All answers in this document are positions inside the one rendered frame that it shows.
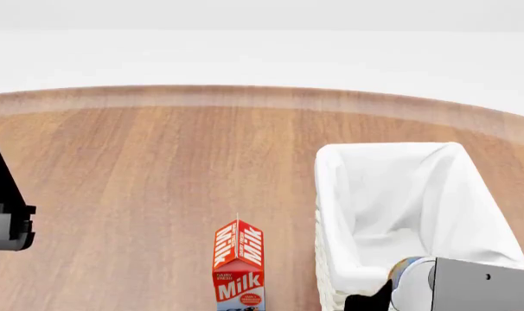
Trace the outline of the white wicker basket, cloth liner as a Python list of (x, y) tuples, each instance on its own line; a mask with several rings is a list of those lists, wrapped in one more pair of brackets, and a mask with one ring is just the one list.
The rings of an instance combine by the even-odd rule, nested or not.
[(354, 143), (315, 160), (316, 284), (322, 311), (372, 295), (406, 258), (524, 270), (524, 255), (458, 143)]

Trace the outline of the red and white milk carton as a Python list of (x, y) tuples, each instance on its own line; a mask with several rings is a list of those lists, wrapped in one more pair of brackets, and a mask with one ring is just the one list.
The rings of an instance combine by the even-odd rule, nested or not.
[(217, 230), (212, 278), (217, 311), (266, 311), (264, 233), (242, 219)]

